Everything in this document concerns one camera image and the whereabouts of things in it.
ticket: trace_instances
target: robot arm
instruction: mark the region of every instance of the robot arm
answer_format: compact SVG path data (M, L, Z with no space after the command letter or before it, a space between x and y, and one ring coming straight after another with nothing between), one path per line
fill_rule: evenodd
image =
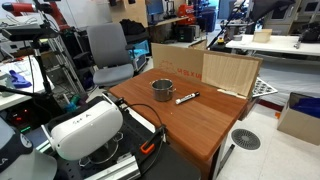
M31 3L3 3L2 8L11 12L14 16L22 16L22 12L38 12L38 10L41 10L46 14L50 14L56 20L60 30L70 28L55 2L39 4L38 7L36 4Z

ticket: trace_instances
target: cardboard sheet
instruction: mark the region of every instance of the cardboard sheet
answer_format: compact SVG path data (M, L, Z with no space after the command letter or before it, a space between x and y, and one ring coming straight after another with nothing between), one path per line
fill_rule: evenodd
M202 82L245 97L251 96L261 60L243 57L205 54Z

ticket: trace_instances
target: gray office chair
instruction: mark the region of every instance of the gray office chair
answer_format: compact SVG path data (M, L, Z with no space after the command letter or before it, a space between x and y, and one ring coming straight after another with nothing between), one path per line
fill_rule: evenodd
M119 23L89 26L91 53L99 70L93 75L98 86L115 86L133 76L126 38Z

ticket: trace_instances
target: small box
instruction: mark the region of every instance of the small box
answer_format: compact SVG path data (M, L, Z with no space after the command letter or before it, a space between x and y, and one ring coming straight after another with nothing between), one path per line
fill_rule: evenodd
M311 144L320 145L320 119L292 109L301 98L308 98L308 96L290 94L282 110L278 130Z
M256 30L253 35L253 42L267 43L270 40L272 29Z

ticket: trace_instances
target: white floor tile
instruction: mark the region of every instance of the white floor tile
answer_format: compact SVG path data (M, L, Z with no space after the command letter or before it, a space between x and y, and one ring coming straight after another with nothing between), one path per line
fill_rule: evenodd
M276 131L260 179L319 180L319 170L319 146Z
M228 135L224 149L225 153L231 144L235 144L231 138L231 133L235 129L246 129L253 132L259 137L261 146L257 150L246 150L235 144L235 149L218 176L219 180L259 179L275 131L273 126L277 121L272 116L270 117L266 114L274 114L274 112L273 110L256 105L256 107L253 108L253 112L251 112L246 119L236 122Z

